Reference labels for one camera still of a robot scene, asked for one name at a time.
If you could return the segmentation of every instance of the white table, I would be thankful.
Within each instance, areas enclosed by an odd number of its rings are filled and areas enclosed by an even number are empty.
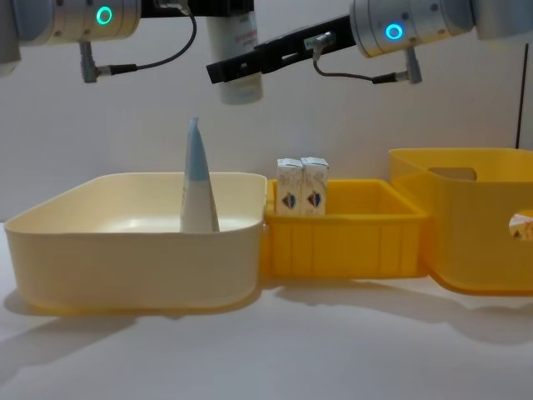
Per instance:
[[[277,287],[219,315],[54,317],[0,233],[2,400],[531,400],[533,298],[430,279]]]

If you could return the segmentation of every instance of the black cable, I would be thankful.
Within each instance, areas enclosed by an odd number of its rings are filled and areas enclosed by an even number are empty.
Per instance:
[[[121,73],[134,73],[135,71],[140,71],[143,69],[149,69],[149,68],[155,68],[160,67],[161,65],[171,63],[172,61],[176,60],[177,58],[181,57],[189,48],[191,48],[192,44],[194,43],[194,40],[197,38],[197,32],[198,32],[198,26],[197,26],[197,20],[194,18],[193,15],[188,16],[191,19],[192,22],[192,34],[191,38],[189,38],[189,41],[187,44],[176,54],[169,58],[165,58],[164,60],[153,62],[151,64],[144,64],[144,65],[136,65],[136,64],[122,64],[122,65],[108,65],[106,67],[100,67],[102,70],[105,68],[108,68],[109,75],[119,75]]]
[[[356,75],[354,73],[340,73],[340,72],[324,72],[318,67],[318,61],[313,60],[313,67],[315,68],[315,71],[318,72],[319,75],[322,75],[323,77],[327,78],[352,78],[352,79],[362,79],[363,81],[370,81],[372,82],[371,77],[367,77],[365,75]]]

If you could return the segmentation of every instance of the blue and white tube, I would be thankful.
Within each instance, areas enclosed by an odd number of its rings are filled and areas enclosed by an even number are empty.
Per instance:
[[[198,130],[198,118],[193,118],[189,124],[181,220],[182,233],[220,231],[206,151]]]

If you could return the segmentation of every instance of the yellow plastic crate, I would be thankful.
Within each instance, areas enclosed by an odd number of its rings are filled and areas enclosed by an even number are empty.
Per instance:
[[[388,183],[329,181],[325,217],[276,215],[275,199],[276,181],[270,181],[263,277],[353,279],[426,275],[418,265],[421,224],[426,215]]]
[[[391,178],[431,215],[421,260],[438,283],[469,294],[533,294],[533,242],[509,229],[515,214],[533,209],[533,152],[393,150]]]

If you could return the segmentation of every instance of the cream plastic bin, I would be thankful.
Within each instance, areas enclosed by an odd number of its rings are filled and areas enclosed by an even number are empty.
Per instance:
[[[179,233],[182,173],[100,177],[8,221],[17,285],[56,312],[222,308],[257,285],[264,177],[213,173],[221,232]]]

